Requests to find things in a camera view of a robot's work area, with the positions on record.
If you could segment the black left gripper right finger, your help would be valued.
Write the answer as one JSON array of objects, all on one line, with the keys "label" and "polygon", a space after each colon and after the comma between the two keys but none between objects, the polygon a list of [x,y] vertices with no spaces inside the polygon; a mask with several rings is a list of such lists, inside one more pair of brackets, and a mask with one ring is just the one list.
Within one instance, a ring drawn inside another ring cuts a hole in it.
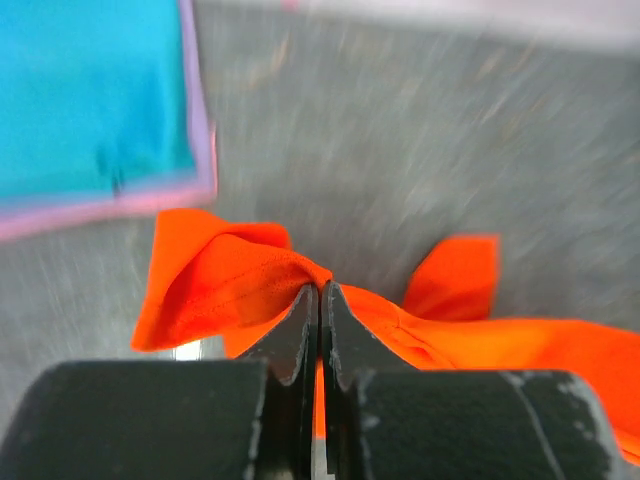
[{"label": "black left gripper right finger", "polygon": [[421,371],[330,282],[321,297],[326,458],[338,479],[626,479],[596,395],[559,371]]}]

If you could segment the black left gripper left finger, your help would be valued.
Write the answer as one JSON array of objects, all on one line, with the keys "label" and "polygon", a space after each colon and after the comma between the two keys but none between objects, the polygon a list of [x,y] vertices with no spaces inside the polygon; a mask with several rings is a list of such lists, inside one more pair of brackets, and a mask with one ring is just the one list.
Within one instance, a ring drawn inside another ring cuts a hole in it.
[{"label": "black left gripper left finger", "polygon": [[309,479],[318,292],[233,360],[72,361],[26,391],[5,479]]}]

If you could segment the orange t-shirt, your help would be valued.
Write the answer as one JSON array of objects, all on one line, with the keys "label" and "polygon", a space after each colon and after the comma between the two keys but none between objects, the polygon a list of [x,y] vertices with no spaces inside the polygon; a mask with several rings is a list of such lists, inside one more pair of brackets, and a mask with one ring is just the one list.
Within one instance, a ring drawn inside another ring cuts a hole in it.
[{"label": "orange t-shirt", "polygon": [[[579,319],[492,318],[499,254],[495,235],[457,234],[414,270],[402,302],[350,285],[343,293],[355,317],[418,369],[577,374],[602,400],[624,457],[637,463],[638,335]],[[226,354],[238,357],[285,317],[303,286],[332,277],[293,249],[281,225],[161,212],[131,345],[153,352],[221,336]]]}]

